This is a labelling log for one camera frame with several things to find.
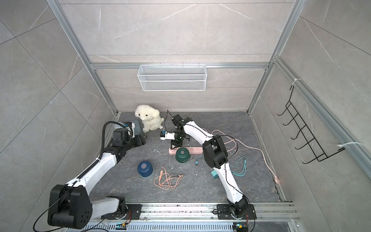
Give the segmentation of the pink power strip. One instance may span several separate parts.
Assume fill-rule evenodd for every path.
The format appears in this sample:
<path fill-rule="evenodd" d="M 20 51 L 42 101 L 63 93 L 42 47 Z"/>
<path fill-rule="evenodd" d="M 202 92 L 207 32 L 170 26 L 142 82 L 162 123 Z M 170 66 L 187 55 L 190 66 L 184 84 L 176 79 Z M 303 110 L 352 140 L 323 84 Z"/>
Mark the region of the pink power strip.
<path fill-rule="evenodd" d="M 250 146 L 247 146 L 245 145 L 243 142 L 241 142 L 240 140 L 238 139 L 232 139 L 229 137 L 229 141 L 226 142 L 226 144 L 228 143 L 231 143 L 231 142 L 234 142 L 234 147 L 233 149 L 237 148 L 238 146 L 238 143 L 240 143 L 241 145 L 243 145 L 244 147 L 246 148 L 249 148 L 249 149 L 254 149 L 254 150 L 259 150 L 262 155 L 263 155 L 263 159 L 264 159 L 264 162 L 267 166 L 267 168 L 269 169 L 269 171 L 273 174 L 273 177 L 274 177 L 274 181 L 276 184 L 280 184 L 280 180 L 279 178 L 277 177 L 277 175 L 275 174 L 275 172 L 269 167 L 269 165 L 267 164 L 267 160 L 266 160 L 266 157 L 264 155 L 264 152 L 260 149 L 260 148 L 254 148 L 254 147 L 250 147 Z M 199 157 L 203 157 L 203 149 L 202 147 L 182 147 L 182 148 L 187 148 L 190 152 L 190 155 L 197 155 L 196 157 L 196 161 L 195 161 L 195 164 L 198 165 L 198 158 Z M 176 151 L 178 150 L 179 148 L 175 148 L 175 149 L 170 149 L 169 148 L 169 154 L 170 155 L 176 155 Z M 237 176 L 237 177 L 243 177 L 245 174 L 246 174 L 246 156 L 242 156 L 241 158 L 238 159 L 238 161 L 236 162 L 235 165 L 230 165 L 231 167 L 236 167 L 237 164 L 239 163 L 239 161 L 244 158 L 244 165 L 243 165 L 243 169 L 241 172 L 237 173 L 235 171 L 232 171 L 232 174 Z"/>

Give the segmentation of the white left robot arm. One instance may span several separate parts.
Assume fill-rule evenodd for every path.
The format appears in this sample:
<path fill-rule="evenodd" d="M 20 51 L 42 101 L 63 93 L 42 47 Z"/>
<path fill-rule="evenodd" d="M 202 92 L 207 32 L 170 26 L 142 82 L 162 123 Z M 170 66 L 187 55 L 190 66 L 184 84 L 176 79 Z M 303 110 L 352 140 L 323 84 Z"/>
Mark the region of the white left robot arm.
<path fill-rule="evenodd" d="M 55 185 L 45 210 L 47 223 L 54 231 L 63 228 L 83 229 L 91 219 L 126 219 L 132 213 L 124 197 L 108 196 L 91 201 L 89 194 L 100 179 L 117 165 L 127 151 L 146 144 L 147 135 L 136 134 L 132 122 L 108 121 L 103 125 L 101 148 L 95 161 L 64 185 Z"/>

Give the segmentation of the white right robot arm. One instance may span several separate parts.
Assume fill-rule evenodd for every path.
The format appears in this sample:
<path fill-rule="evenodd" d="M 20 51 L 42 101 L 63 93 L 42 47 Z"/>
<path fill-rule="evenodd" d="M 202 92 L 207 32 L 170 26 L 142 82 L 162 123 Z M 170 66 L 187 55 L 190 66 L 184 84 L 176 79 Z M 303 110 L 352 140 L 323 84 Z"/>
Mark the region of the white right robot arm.
<path fill-rule="evenodd" d="M 207 165 L 216 171 L 227 194 L 230 214 L 233 218 L 249 217 L 257 219 L 253 205 L 239 189 L 230 169 L 228 152 L 221 135 L 212 135 L 199 127 L 191 118 L 183 119 L 180 115 L 172 117 L 175 125 L 175 135 L 171 144 L 177 147 L 182 145 L 188 135 L 194 138 L 203 148 L 203 155 Z"/>

